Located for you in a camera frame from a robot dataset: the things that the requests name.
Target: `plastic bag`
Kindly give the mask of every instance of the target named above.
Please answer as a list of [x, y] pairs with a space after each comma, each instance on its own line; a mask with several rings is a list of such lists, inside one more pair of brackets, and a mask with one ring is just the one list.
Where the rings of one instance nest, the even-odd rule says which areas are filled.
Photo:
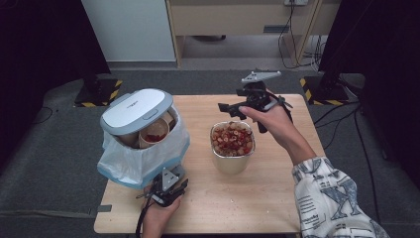
[[104, 131], [104, 153], [97, 165], [106, 178], [135, 189], [143, 189], [163, 168], [181, 165], [189, 147], [189, 133], [172, 104], [168, 109], [176, 121], [175, 126], [158, 144], [147, 149], [133, 149]]

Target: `small bowl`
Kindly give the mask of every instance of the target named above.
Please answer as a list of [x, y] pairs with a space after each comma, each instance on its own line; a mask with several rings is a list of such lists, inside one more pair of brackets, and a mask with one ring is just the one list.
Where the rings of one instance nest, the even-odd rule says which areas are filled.
[[145, 149], [160, 143], [166, 138], [167, 134], [169, 134], [169, 125], [163, 119], [158, 118], [154, 123], [140, 131], [140, 148]]
[[210, 130], [213, 164], [223, 174], [241, 173], [256, 149], [256, 140], [250, 125], [242, 121], [220, 122]]
[[133, 149], [139, 149], [139, 132], [130, 133], [127, 135], [116, 136], [121, 143]]

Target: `sleeve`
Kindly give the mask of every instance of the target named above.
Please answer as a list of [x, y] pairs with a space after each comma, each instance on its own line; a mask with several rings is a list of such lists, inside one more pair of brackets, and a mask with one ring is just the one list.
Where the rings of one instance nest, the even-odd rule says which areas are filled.
[[356, 183], [325, 157], [293, 167], [295, 199], [304, 238], [389, 238], [359, 208]]

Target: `wall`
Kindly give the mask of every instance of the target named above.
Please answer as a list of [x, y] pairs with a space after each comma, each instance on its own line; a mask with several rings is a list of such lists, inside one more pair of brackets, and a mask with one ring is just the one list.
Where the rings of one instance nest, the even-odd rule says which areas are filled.
[[82, 0], [106, 61], [175, 61], [164, 0]]

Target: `open lid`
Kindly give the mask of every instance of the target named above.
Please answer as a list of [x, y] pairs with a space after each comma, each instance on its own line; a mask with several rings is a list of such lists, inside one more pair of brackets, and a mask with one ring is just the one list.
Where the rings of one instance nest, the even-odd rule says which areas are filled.
[[157, 120], [172, 105], [172, 95], [147, 88], [128, 93], [113, 103], [101, 116], [101, 127], [111, 135], [127, 135], [142, 130]]

